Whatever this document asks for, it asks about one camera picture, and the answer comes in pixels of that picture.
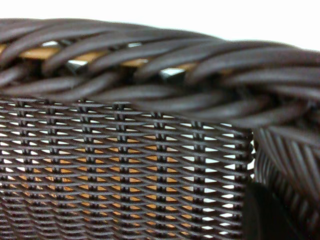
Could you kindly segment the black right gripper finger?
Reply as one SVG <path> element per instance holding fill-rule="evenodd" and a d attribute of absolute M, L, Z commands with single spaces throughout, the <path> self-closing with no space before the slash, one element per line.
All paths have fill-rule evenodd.
<path fill-rule="evenodd" d="M 259 183 L 245 188 L 242 208 L 245 240 L 300 240 L 302 234 L 288 217 L 280 202 Z"/>

